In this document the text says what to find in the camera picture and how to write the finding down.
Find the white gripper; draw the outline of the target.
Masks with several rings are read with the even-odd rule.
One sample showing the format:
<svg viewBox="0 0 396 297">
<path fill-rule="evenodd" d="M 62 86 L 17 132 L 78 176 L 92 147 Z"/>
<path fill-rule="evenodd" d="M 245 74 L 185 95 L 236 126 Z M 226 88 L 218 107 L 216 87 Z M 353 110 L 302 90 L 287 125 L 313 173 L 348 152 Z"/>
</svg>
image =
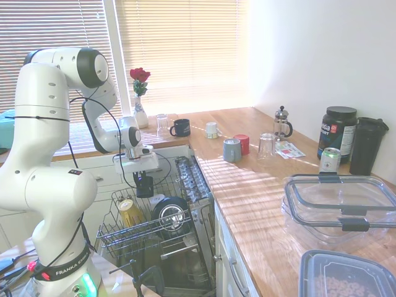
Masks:
<svg viewBox="0 0 396 297">
<path fill-rule="evenodd" d="M 146 171 L 155 170 L 159 168 L 157 154 L 152 152 L 146 155 L 142 155 L 140 158 L 135 160 L 128 159 L 124 154 L 121 156 L 115 155 L 113 158 L 113 164 L 117 174 L 129 174 L 132 173 L 135 189 L 140 187 L 139 173 L 141 172 L 141 178 L 146 178 Z"/>
</svg>

